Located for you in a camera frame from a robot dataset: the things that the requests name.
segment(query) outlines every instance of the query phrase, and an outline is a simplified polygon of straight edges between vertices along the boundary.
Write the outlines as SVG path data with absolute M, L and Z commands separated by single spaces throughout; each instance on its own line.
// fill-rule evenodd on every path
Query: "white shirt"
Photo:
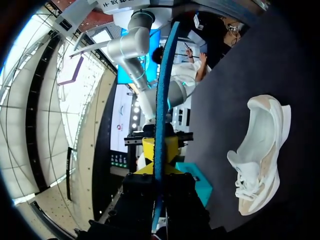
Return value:
M 188 86 L 194 85 L 196 81 L 197 71 L 201 67 L 201 61 L 183 62 L 173 64 L 171 70 L 171 80 L 179 80 L 186 83 Z M 210 73 L 211 68 L 207 66 L 206 73 Z

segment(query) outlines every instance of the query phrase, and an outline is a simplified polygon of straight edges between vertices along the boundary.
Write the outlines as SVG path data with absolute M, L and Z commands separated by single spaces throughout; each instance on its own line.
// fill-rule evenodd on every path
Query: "ceiling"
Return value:
M 63 12 L 68 6 L 73 4 L 76 0 L 52 0 L 52 2 Z M 99 9 L 94 9 L 79 26 L 81 32 L 97 26 L 113 22 L 113 16 L 104 14 Z

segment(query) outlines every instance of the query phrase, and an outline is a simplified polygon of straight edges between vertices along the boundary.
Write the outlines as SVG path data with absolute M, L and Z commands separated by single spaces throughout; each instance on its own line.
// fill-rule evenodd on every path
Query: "hand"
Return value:
M 192 51 L 191 48 L 187 49 L 187 50 L 185 51 L 185 53 L 188 55 L 189 58 L 192 58 L 193 55 L 194 55 L 194 52 Z
M 203 52 L 200 53 L 199 59 L 203 64 L 205 64 L 207 62 L 207 54 L 205 54 Z

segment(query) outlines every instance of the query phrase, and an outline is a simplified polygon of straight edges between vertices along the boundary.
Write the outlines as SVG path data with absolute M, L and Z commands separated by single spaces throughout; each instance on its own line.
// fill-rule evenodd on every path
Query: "yellow bracket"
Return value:
M 166 146 L 166 162 L 170 163 L 175 156 L 179 154 L 179 145 L 177 136 L 169 136 L 164 139 Z M 154 159 L 154 138 L 143 138 L 142 139 L 144 157 L 153 161 Z
M 164 165 L 165 174 L 183 174 L 183 172 L 177 170 L 173 166 L 169 165 L 169 163 L 179 154 L 179 144 L 177 136 L 169 136 L 164 139 L 166 145 L 166 163 Z M 142 139 L 143 153 L 146 159 L 152 161 L 150 164 L 145 166 L 144 168 L 136 171 L 134 174 L 150 174 L 152 175 L 154 172 L 154 146 L 155 139 L 154 138 L 143 138 Z

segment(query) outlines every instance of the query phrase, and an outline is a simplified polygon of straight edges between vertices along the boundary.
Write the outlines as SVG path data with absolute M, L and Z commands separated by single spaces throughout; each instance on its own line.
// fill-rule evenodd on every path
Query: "phone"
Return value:
M 184 42 L 184 46 L 186 47 L 187 50 L 190 49 L 190 47 Z

